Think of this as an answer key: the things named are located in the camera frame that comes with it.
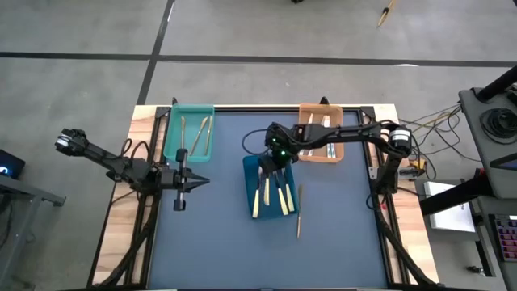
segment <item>metal bracket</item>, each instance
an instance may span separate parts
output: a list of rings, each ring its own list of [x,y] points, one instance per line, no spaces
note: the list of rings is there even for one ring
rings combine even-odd
[[[360,110],[364,113],[365,116],[370,118],[371,122],[374,122],[376,120],[375,108],[373,106],[361,106]]]
[[[154,115],[155,118],[162,118],[167,116],[170,112],[170,107],[158,107],[156,108],[156,113]]]
[[[368,174],[370,175],[370,179],[377,179],[377,171],[379,167],[368,167]]]

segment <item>dark blue mat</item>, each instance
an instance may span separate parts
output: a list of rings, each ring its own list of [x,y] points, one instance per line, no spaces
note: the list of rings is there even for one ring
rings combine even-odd
[[[241,139],[272,121],[291,127],[297,114],[216,114],[211,161],[189,164],[210,184],[186,194],[182,213],[172,210],[176,192],[162,197],[149,288],[386,287],[374,214],[365,205],[369,186],[360,143],[345,144],[338,164],[292,166],[296,185],[304,181],[300,240],[296,216],[251,219]],[[346,113],[343,124],[357,124],[356,114]],[[263,149],[264,134],[249,138],[251,150]]]

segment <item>computer screen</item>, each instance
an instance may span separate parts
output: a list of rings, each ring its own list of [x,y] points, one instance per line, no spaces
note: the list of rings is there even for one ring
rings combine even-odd
[[[17,179],[24,166],[25,162],[22,159],[16,158],[5,150],[0,150],[0,175]]]

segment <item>white paper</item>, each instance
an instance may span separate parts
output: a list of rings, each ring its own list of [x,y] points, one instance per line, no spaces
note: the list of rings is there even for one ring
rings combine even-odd
[[[447,191],[450,188],[454,188],[456,185],[425,182],[423,186],[426,190],[426,194],[433,196]],[[444,211],[430,215],[429,218],[431,220],[431,227],[434,229],[476,232],[469,203],[463,203],[462,205],[445,209]]]

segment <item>wire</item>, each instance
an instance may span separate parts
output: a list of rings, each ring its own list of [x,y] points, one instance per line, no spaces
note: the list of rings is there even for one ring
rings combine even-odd
[[[431,167],[433,168],[433,178],[431,179],[429,177],[429,173],[427,171],[427,163],[426,163],[426,168],[424,170],[426,170],[426,177],[429,179],[429,180],[433,180],[433,179],[436,179],[436,176],[438,175],[438,172],[436,171],[436,168],[435,168],[435,164],[433,164],[433,162],[431,161],[431,159],[424,153],[420,153],[421,155],[423,155],[424,157],[426,157],[426,160],[427,162],[431,165]]]
[[[448,109],[451,109],[451,108],[454,108],[454,110],[452,110],[452,112],[446,112]],[[419,128],[426,128],[426,129],[429,129],[427,131],[427,133],[424,135],[424,138],[423,140],[419,143],[420,146],[422,146],[425,142],[425,140],[427,139],[427,137],[431,134],[431,132],[435,132],[436,134],[438,134],[438,136],[440,137],[440,139],[447,145],[446,147],[442,148],[442,149],[439,149],[439,150],[435,150],[433,152],[429,152],[429,153],[422,153],[422,154],[425,154],[426,157],[429,156],[429,155],[432,155],[432,154],[437,154],[443,150],[448,150],[448,149],[452,149],[454,150],[457,154],[459,154],[462,158],[466,158],[468,160],[471,160],[471,161],[474,161],[474,162],[480,162],[480,160],[478,159],[475,159],[475,158],[470,158],[468,156],[466,156],[465,154],[461,153],[457,148],[455,148],[456,145],[460,144],[461,143],[461,138],[460,136],[458,136],[458,134],[456,133],[456,131],[454,130],[458,124],[460,123],[460,117],[458,116],[458,113],[460,112],[461,110],[461,107],[460,105],[454,105],[454,106],[451,106],[451,107],[448,107],[448,108],[445,108],[445,109],[442,109],[438,112],[434,112],[434,113],[431,113],[430,115],[427,115],[427,116],[423,116],[423,117],[420,117],[418,118],[417,120],[414,120],[414,121],[406,121],[406,120],[400,120],[402,122],[405,122],[407,124],[417,124],[419,126]],[[435,118],[434,120],[432,120],[433,122],[433,125],[430,127],[428,126],[429,122],[426,122],[425,124],[421,124],[421,123],[418,123],[417,121],[423,119],[423,118],[427,118],[427,117],[430,117],[430,116],[433,116],[433,115],[436,115],[436,114],[440,114],[440,116],[438,118]],[[451,118],[455,116],[457,118],[457,122],[452,125],[451,124]],[[448,127],[449,129],[440,129],[439,126],[443,123],[447,121],[447,124],[448,124]],[[454,143],[449,143],[447,141],[447,139],[441,134],[441,133],[450,133],[452,132],[457,141],[455,141]]]
[[[142,196],[141,196],[141,194],[140,194],[139,192],[137,192],[137,191],[133,190],[133,191],[130,191],[130,192],[127,192],[127,193],[123,194],[122,196],[119,196],[119,197],[115,198],[115,199],[110,203],[110,206],[113,206],[117,201],[119,201],[119,200],[122,200],[122,199],[126,198],[127,196],[129,196],[129,195],[133,194],[134,192],[136,192],[136,193],[137,193],[137,200],[138,200],[139,202],[142,202]]]
[[[260,133],[260,132],[263,132],[263,131],[267,131],[267,129],[256,129],[256,130],[252,130],[252,131],[248,132],[246,135],[244,135],[244,137],[242,137],[242,141],[241,141],[242,149],[243,149],[245,152],[247,152],[248,154],[251,154],[251,155],[261,155],[261,154],[265,154],[265,153],[267,153],[267,151],[268,151],[269,149],[264,150],[262,153],[254,153],[254,152],[252,152],[252,151],[248,150],[248,149],[246,148],[246,146],[244,145],[244,143],[246,142],[246,139],[248,138],[248,136],[252,135],[253,133]]]
[[[450,107],[444,108],[444,109],[442,109],[442,110],[438,110],[437,112],[433,112],[433,113],[428,114],[428,115],[426,115],[426,116],[422,116],[422,117],[420,117],[420,118],[418,118],[418,119],[416,119],[416,120],[409,121],[409,122],[407,122],[407,123],[411,123],[411,124],[413,124],[413,123],[416,123],[416,122],[417,122],[417,121],[419,121],[419,120],[422,120],[422,119],[427,118],[427,117],[435,116],[436,114],[439,114],[439,113],[441,113],[441,112],[447,111],[447,110],[452,109],[452,108],[456,108],[456,107],[458,107],[458,106],[460,106],[460,105],[459,105],[459,104],[455,104],[455,105],[452,105],[452,106],[450,106]]]
[[[120,196],[120,197],[115,198],[115,199],[110,203],[110,205],[114,205],[118,200],[122,200],[122,199],[124,199],[125,197],[127,197],[127,196],[129,196],[129,195],[133,194],[134,192],[136,192],[136,191],[135,191],[135,190],[133,190],[133,191],[130,191],[130,192],[127,192],[127,193],[123,194],[123,195],[122,195],[122,196]]]
[[[149,145],[147,144],[147,141],[140,141],[140,142],[138,142],[137,145],[135,145],[135,148],[132,149],[131,158],[129,158],[129,161],[130,161],[131,165],[132,165],[133,159],[135,158],[135,153],[137,152],[138,148],[141,145],[145,146],[145,149],[147,150],[147,154],[149,154]]]
[[[415,194],[416,196],[424,196],[424,197],[427,197],[427,195],[423,195],[423,194],[418,194],[417,192],[413,191],[413,190],[409,190],[408,188],[404,188],[404,187],[397,187],[398,190],[402,190],[402,191],[406,191],[406,192],[409,192],[409,193],[412,193],[412,194]]]
[[[129,149],[131,148],[131,145],[132,145],[132,139],[131,138],[126,138],[126,140],[124,141],[124,143],[122,144],[122,147],[120,149],[120,154],[115,156],[115,157],[106,157],[106,151],[103,151],[103,156],[101,157],[102,159],[106,159],[106,160],[115,160],[115,159],[118,159],[118,158],[122,158],[128,151]]]

